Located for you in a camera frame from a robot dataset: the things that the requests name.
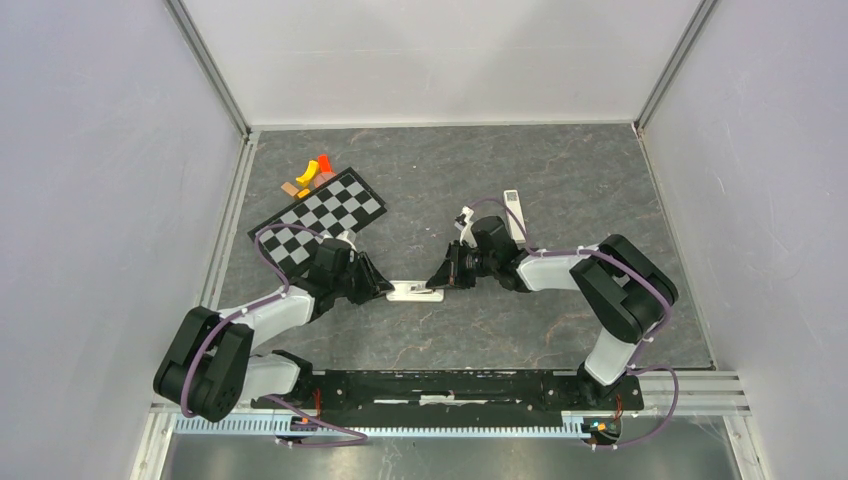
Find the white remote control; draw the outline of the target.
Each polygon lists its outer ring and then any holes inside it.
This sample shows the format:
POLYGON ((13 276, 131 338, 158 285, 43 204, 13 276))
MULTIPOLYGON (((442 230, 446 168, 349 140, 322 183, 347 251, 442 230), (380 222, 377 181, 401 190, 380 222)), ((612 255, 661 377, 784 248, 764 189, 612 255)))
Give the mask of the white remote control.
POLYGON ((511 238, 518 245, 526 244, 526 225, 518 191, 514 189, 504 190, 503 202, 505 205, 507 225, 511 238))
POLYGON ((389 302, 440 303, 444 290, 426 286, 425 281, 391 280, 393 290, 385 295, 389 302))

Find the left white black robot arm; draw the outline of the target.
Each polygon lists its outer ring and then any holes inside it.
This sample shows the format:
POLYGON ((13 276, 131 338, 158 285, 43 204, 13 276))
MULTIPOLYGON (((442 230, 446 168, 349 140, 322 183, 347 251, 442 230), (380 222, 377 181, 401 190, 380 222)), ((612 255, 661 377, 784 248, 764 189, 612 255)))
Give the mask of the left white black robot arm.
POLYGON ((313 379, 287 354, 258 354, 283 332, 305 326, 344 298, 362 305, 394 289, 368 255, 346 240, 322 240, 305 275, 272 293, 222 312, 189 310, 153 379, 154 392, 177 404, 184 416, 210 422, 266 394, 290 407, 306 405, 313 379))

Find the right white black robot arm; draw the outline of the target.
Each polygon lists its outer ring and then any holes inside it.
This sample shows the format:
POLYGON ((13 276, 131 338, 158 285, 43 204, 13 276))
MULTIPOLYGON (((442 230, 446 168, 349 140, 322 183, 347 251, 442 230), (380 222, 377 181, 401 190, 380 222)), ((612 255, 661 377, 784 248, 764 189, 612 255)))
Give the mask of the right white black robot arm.
POLYGON ((427 288, 471 289, 478 279, 492 277, 519 293, 580 292, 602 330, 581 365, 578 396, 591 408, 612 401, 639 346, 679 298, 670 278, 622 235, 557 254, 520 246, 497 216, 458 224, 461 236, 449 244, 427 288))

